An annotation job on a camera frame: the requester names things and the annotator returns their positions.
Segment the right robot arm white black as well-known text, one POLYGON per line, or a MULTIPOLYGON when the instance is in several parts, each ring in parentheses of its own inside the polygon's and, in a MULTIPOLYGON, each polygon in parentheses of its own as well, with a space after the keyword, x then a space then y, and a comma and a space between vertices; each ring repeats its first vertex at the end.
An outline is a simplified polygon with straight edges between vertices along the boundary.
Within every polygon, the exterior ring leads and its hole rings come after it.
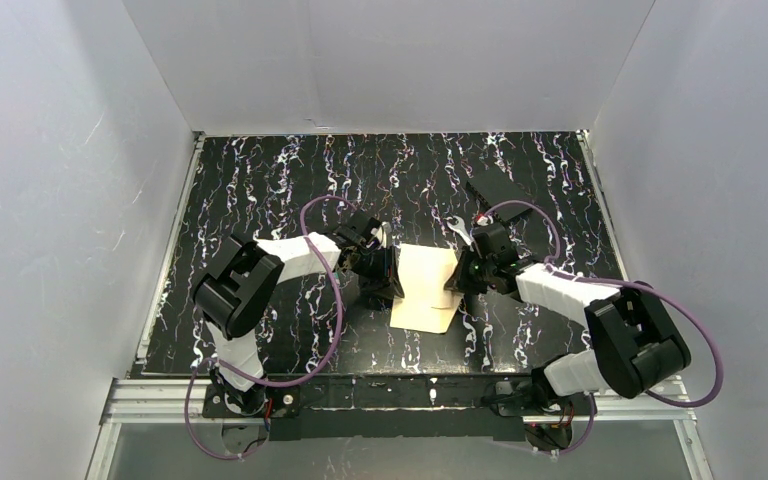
POLYGON ((686 342, 654 295, 553 274, 547 264, 520 256, 502 224, 468 229, 458 216, 446 224, 465 243, 446 290, 494 291, 560 314, 589 332, 590 349, 531 371, 531 389, 543 402, 604 390, 635 398, 690 365, 686 342))

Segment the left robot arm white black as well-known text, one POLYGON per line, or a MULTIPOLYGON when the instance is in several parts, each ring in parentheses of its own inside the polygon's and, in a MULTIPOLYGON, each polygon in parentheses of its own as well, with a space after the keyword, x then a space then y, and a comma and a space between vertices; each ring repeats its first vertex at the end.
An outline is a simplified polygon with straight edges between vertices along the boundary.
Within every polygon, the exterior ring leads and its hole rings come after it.
POLYGON ((324 275, 338 291, 337 273, 351 271, 367 294, 403 297, 396 251, 384 242, 385 234, 381 220, 357 210, 324 233, 281 240, 227 237, 191 293, 214 339, 214 385, 239 396, 277 385, 265 378, 255 330, 274 290, 286 281, 324 275))

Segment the cream envelope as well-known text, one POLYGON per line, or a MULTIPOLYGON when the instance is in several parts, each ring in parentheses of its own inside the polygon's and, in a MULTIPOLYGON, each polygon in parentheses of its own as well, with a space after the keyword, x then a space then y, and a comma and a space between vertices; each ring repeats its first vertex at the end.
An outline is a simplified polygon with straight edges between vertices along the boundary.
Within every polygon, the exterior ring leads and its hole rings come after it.
POLYGON ((462 294, 444 288, 456 264, 453 249, 402 244, 397 273, 404 297, 393 300, 389 326, 446 333, 463 299, 462 294))

